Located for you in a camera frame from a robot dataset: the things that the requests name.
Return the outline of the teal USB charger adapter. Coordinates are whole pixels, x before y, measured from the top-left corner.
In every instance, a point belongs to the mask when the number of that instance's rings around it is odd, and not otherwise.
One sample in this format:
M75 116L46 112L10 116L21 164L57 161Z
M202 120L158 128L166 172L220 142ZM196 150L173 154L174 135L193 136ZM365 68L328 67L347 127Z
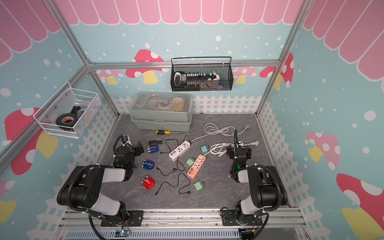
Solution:
M209 146L202 146L201 150L202 150L203 154L207 154L210 152L210 147Z

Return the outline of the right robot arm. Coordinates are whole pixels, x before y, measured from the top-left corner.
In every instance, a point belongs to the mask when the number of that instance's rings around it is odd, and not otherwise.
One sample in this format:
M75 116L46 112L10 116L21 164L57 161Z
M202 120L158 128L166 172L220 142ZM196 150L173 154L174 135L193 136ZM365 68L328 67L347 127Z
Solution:
M234 144L227 147L227 156L233 160L229 177L250 187L250 196L238 201L235 207L235 220L240 225L288 203L288 195L277 169L274 166L248 165L251 155L252 150L242 145L235 130Z

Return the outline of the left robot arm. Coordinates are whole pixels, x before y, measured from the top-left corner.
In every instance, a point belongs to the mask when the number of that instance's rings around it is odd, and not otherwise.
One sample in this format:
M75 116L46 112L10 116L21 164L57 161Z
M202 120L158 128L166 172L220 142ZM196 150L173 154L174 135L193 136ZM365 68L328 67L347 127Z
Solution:
M144 153L141 141L136 146L129 136L119 135L113 145L112 165L88 165L74 168L57 195L57 203L90 217L122 226L130 221L126 205L101 193L102 184L127 182L136 168L135 158Z

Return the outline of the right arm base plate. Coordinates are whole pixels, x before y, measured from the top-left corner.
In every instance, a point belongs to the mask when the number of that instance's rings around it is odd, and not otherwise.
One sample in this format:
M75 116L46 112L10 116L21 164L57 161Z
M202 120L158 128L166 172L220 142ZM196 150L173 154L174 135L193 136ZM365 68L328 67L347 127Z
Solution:
M244 215L240 210L230 210L223 208L220 210L220 216L224 226L261 227L263 224L261 217L255 217L254 215Z

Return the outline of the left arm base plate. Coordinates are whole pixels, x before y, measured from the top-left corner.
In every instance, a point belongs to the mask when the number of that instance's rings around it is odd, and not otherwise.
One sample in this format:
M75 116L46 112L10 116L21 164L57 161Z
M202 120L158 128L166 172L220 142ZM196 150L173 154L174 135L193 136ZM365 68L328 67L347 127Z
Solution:
M102 227L140 227L144 211L126 211L125 214L118 213L116 216L101 217Z

